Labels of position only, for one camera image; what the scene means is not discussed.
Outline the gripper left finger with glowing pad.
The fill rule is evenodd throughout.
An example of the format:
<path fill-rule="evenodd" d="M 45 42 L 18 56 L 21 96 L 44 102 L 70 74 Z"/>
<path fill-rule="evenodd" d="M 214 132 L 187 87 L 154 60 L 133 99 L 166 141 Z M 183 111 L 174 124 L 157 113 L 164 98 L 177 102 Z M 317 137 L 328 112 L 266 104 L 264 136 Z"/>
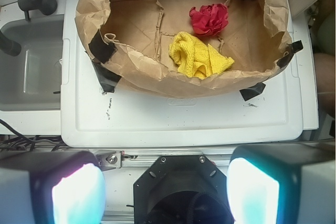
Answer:
<path fill-rule="evenodd" d="M 90 151 L 1 153 L 1 223 L 100 223 L 105 205 Z"/>

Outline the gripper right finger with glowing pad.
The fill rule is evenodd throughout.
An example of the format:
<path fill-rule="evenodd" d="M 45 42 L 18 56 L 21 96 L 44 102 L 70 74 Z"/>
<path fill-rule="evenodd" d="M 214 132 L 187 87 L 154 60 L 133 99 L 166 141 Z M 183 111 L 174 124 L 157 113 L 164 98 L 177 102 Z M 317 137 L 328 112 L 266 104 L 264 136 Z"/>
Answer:
<path fill-rule="evenodd" d="M 240 145 L 227 197 L 236 223 L 335 223 L 335 145 Z"/>

